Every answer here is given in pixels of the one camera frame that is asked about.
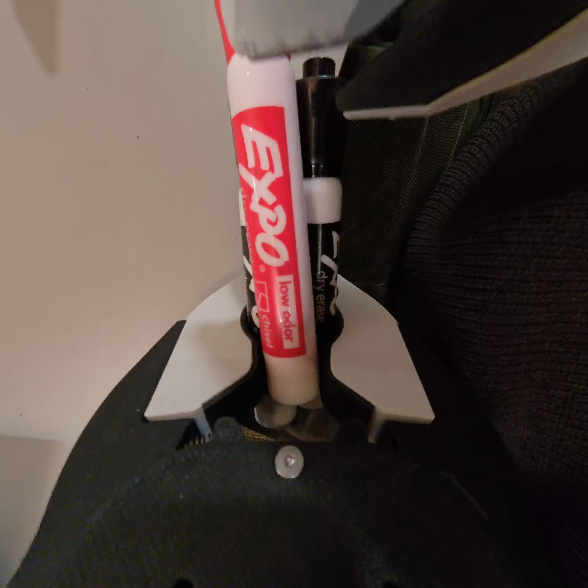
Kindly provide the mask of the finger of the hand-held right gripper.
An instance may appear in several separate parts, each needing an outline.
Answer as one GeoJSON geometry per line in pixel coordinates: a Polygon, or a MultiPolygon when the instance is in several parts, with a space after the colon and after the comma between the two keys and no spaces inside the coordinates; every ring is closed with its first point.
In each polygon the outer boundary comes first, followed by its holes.
{"type": "Polygon", "coordinates": [[[401,1],[232,1],[232,47],[250,59],[329,48],[374,30],[401,1]]]}
{"type": "Polygon", "coordinates": [[[587,21],[569,21],[504,64],[426,105],[376,107],[343,113],[348,121],[429,118],[454,107],[525,84],[587,58],[587,21]]]}

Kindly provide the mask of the person's black clothing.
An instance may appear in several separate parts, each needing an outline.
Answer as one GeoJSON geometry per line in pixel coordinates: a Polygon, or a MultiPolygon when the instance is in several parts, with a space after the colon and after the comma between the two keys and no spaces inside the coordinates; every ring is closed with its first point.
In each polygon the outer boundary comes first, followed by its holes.
{"type": "Polygon", "coordinates": [[[587,58],[348,122],[343,273],[435,413],[386,423],[367,585],[587,587],[587,58]]]}

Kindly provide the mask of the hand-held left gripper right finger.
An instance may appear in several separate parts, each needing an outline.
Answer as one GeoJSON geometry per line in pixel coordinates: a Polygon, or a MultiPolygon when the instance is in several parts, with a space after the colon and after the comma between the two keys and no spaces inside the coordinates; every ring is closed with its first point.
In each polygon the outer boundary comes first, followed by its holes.
{"type": "Polygon", "coordinates": [[[342,330],[330,349],[324,405],[338,421],[431,423],[435,414],[397,321],[375,299],[338,277],[342,330]]]}

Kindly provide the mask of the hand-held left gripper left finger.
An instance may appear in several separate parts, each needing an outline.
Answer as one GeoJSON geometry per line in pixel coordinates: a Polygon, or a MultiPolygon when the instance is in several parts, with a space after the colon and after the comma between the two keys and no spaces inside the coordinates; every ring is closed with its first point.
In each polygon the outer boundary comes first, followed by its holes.
{"type": "Polygon", "coordinates": [[[192,418],[250,371],[252,342],[241,326],[245,309],[243,271],[236,271],[188,315],[144,412],[150,422],[192,418]]]}

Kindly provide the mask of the red dry erase marker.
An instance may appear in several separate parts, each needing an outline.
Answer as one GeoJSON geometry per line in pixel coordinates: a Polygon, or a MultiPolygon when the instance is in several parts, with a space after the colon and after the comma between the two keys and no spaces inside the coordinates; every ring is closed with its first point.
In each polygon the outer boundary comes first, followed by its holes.
{"type": "Polygon", "coordinates": [[[319,395],[295,77],[287,56],[252,61],[215,1],[268,391],[282,405],[319,395]]]}

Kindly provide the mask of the black dry erase marker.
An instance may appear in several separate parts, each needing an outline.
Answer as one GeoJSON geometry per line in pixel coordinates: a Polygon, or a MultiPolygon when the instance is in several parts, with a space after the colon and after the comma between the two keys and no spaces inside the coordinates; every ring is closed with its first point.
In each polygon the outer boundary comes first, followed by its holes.
{"type": "Polygon", "coordinates": [[[312,57],[296,81],[303,194],[311,260],[311,284],[318,350],[336,323],[342,184],[342,136],[345,122],[336,109],[336,64],[312,57]]]}
{"type": "MultiPolygon", "coordinates": [[[[260,343],[258,308],[255,299],[254,277],[252,270],[251,246],[246,229],[242,191],[238,193],[239,224],[242,241],[242,261],[245,276],[247,324],[258,343],[260,343]]],[[[264,394],[254,408],[258,424],[267,429],[278,429],[288,425],[296,416],[296,407],[278,403],[268,393],[264,394]]]]}

